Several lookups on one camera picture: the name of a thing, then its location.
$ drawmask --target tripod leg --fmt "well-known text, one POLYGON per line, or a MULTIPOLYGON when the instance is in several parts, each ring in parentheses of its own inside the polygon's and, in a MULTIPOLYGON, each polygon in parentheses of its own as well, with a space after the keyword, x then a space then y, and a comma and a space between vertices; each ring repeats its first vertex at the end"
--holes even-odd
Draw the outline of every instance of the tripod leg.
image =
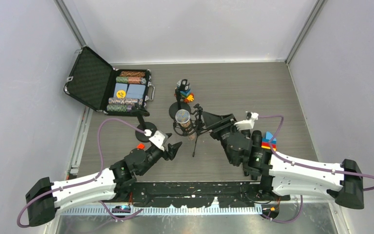
POLYGON ((197 140, 198 140, 198 138, 199 138, 199 135, 197 135, 197 137, 196 137, 196 142, 194 143, 193 157, 194 157, 194 155, 196 154, 196 146, 197 146, 197 140))

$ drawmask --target open briefcase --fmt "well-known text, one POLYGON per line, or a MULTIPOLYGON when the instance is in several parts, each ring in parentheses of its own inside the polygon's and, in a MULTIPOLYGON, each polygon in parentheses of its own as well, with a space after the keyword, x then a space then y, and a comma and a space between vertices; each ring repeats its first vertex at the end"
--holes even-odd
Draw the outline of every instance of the open briefcase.
POLYGON ((154 99, 150 70, 113 68, 88 46, 78 53, 64 85, 67 95, 112 116, 134 116, 130 111, 135 103, 145 108, 146 102, 154 99))

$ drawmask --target metal corner post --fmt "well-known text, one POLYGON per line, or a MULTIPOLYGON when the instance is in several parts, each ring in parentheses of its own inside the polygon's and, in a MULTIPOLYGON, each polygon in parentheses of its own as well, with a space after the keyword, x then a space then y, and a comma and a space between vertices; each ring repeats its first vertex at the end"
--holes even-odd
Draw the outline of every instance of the metal corner post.
POLYGON ((312 12, 310 13, 309 17, 307 18, 307 21, 305 25, 303 26, 302 30, 299 33, 298 38, 295 41, 295 44, 293 45, 292 49, 290 50, 289 55, 287 56, 286 59, 286 64, 289 65, 290 62, 292 61, 293 57, 295 56, 296 52, 298 51, 301 43, 303 42, 303 39, 309 32, 310 28, 312 25, 315 23, 316 18, 318 17, 320 11, 322 10, 323 6, 327 0, 317 0, 315 3, 315 6, 312 9, 312 12))
POLYGON ((74 19, 71 16, 70 11, 68 10, 67 6, 65 5, 64 0, 54 0, 55 4, 58 6, 59 11, 61 12, 62 16, 64 17, 65 21, 67 22, 69 28, 71 29, 73 35, 76 38, 79 46, 82 47, 87 45, 84 37, 82 36, 81 32, 78 29, 74 19))

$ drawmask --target yellow sticker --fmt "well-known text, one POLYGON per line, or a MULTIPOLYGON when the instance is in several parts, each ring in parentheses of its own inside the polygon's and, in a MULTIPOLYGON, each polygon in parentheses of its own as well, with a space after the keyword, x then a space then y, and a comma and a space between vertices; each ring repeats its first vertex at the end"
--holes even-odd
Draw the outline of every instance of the yellow sticker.
POLYGON ((118 90, 117 92, 117 98, 125 98, 125 91, 124 90, 118 90))

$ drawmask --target gray table surface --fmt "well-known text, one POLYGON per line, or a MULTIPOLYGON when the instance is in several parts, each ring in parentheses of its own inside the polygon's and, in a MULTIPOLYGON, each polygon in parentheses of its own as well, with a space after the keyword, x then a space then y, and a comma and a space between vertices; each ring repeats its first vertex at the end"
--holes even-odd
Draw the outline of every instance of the gray table surface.
MULTIPOLYGON (((300 109, 295 88, 285 63, 207 63, 207 64, 164 64, 126 65, 118 68, 151 69, 155 85, 154 101, 147 110, 151 116, 146 121, 154 123, 159 130, 173 133, 169 106, 175 102, 176 82, 186 78, 191 84, 195 101, 204 111, 224 115, 233 113, 237 120, 245 118, 245 111, 260 115, 282 114, 284 125, 277 137, 277 149, 281 153, 303 159, 317 160, 309 133, 300 109)), ((111 116, 95 113, 91 124, 78 176, 99 171, 100 159, 96 133, 100 123, 111 116)), ((137 125, 135 117, 119 117, 137 125)), ((255 128, 262 132, 274 132, 278 118, 260 119, 255 128)), ((175 160, 158 161, 138 181, 220 181, 247 180, 241 167, 230 165, 220 143, 208 134, 200 136, 196 156, 191 156, 194 142, 186 137, 173 136, 171 143, 183 141, 175 160)), ((114 164, 138 145, 134 131, 124 124, 109 122, 101 132, 101 147, 105 166, 114 164)))

